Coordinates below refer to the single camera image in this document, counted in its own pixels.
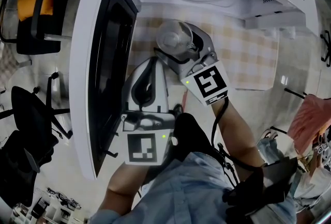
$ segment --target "person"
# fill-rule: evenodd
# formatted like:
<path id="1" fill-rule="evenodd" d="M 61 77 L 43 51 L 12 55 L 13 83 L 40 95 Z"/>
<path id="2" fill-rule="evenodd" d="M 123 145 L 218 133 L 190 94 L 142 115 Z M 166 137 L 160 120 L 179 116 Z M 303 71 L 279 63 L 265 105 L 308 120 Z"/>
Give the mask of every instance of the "person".
<path id="1" fill-rule="evenodd" d="M 267 129 L 257 144 L 259 151 L 268 164 L 284 157 L 284 154 L 277 148 L 277 137 L 278 134 L 276 132 L 272 133 Z M 308 206 L 314 206 L 318 202 L 319 197 L 331 185 L 331 173 L 322 166 L 322 155 L 318 154 L 316 149 L 313 149 L 309 171 L 303 173 L 298 169 L 289 191 L 294 198 L 297 212 Z"/>
<path id="2" fill-rule="evenodd" d="M 223 105 L 224 99 L 212 105 L 215 115 Z M 264 164 L 249 126 L 230 102 L 218 125 L 231 156 L 255 167 Z M 178 145 L 169 150 L 162 166 L 122 164 L 117 169 L 99 210 L 90 219 L 91 224 L 226 222 L 230 206 L 222 196 L 232 187 L 207 136 L 188 113 L 176 117 L 174 136 Z M 234 166 L 240 181 L 252 173 Z M 131 210 L 141 186 L 142 198 Z M 292 198 L 287 196 L 282 203 L 268 204 L 253 214 L 251 220 L 295 223 Z"/>

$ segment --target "pink cloth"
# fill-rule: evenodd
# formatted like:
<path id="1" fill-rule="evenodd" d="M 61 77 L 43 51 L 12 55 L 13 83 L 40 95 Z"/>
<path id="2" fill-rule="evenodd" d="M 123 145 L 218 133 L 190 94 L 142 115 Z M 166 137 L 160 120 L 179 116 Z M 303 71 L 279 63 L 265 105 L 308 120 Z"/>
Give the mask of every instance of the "pink cloth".
<path id="1" fill-rule="evenodd" d="M 331 125 L 331 99 L 324 100 L 308 94 L 300 106 L 288 135 L 295 149 L 303 155 L 315 136 L 322 135 Z"/>

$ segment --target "light blue shirt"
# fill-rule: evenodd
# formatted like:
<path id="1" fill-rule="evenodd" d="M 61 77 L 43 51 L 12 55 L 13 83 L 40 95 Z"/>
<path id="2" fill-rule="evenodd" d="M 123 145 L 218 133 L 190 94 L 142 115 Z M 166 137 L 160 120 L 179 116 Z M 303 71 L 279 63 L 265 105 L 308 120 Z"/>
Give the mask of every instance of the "light blue shirt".
<path id="1" fill-rule="evenodd" d="M 225 191 L 232 189 L 217 160 L 203 153 L 190 153 L 183 162 L 172 163 L 143 187 L 143 197 L 128 214 L 98 211 L 90 224 L 189 224 L 225 223 Z M 255 223 L 296 223 L 293 200 L 264 207 L 252 217 Z"/>

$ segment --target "white microwave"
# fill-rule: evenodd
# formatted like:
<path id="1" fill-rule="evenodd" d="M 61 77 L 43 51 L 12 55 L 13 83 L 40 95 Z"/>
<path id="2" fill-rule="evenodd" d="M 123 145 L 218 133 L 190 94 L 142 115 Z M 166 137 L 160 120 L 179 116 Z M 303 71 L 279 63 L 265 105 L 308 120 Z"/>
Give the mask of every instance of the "white microwave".
<path id="1" fill-rule="evenodd" d="M 247 29 L 294 27 L 319 35 L 315 0 L 81 0 L 70 54 L 74 143 L 83 175 L 96 179 L 118 127 L 121 90 L 137 13 L 144 4 L 209 9 Z"/>

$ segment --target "floor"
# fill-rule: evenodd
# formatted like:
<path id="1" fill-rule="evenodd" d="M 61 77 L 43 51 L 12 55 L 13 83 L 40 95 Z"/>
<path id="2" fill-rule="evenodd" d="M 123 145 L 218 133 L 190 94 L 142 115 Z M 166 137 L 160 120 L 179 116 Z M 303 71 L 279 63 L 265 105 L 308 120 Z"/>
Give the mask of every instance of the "floor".
<path id="1" fill-rule="evenodd" d="M 69 0 L 68 2 L 63 28 L 65 35 L 72 35 L 78 3 L 79 0 Z M 12 28 L 17 22 L 15 11 L 14 8 L 7 10 L 9 12 L 7 13 L 8 23 Z M 256 140 L 271 125 L 284 130 L 288 129 L 302 100 L 284 92 L 285 87 L 298 93 L 312 93 L 321 98 L 331 97 L 331 68 L 327 68 L 325 63 L 321 62 L 323 52 L 325 52 L 324 45 L 312 35 L 297 35 L 294 40 L 280 36 L 274 87 L 268 91 L 230 90 L 229 98 L 232 104 L 251 127 Z M 41 92 L 38 96 L 41 100 L 45 100 L 47 79 L 53 72 L 58 71 L 60 77 L 53 85 L 53 107 L 68 107 L 69 55 L 70 43 L 68 42 L 63 43 L 58 54 L 32 56 L 32 65 L 19 69 L 12 76 L 7 85 L 7 92 L 0 95 L 0 103 L 6 110 L 11 109 L 10 90 L 15 85 L 28 91 L 32 91 L 35 86 L 40 86 Z M 28 59 L 28 57 L 18 54 L 16 54 L 16 58 L 19 62 Z M 170 106 L 182 101 L 184 91 L 183 86 L 169 87 Z M 191 113 L 206 134 L 210 135 L 215 118 L 211 108 L 203 107 L 188 93 L 185 111 Z M 63 116 L 60 122 L 67 129 L 71 128 L 69 115 Z M 0 127 L 1 142 L 16 128 L 13 117 L 0 120 Z M 286 152 L 291 141 L 284 135 L 281 135 L 280 139 L 278 140 L 279 147 Z M 93 214 L 103 199 L 111 175 L 123 160 L 120 155 L 116 159 L 106 157 L 97 180 L 89 181 L 82 176 L 80 171 L 74 149 L 74 136 L 71 140 L 59 140 L 60 143 L 54 148 L 52 162 L 44 165 L 37 175 L 35 197 L 44 195 L 43 190 L 50 187 L 74 198 L 88 215 Z M 110 150 L 118 150 L 118 144 L 119 142 L 115 139 Z"/>

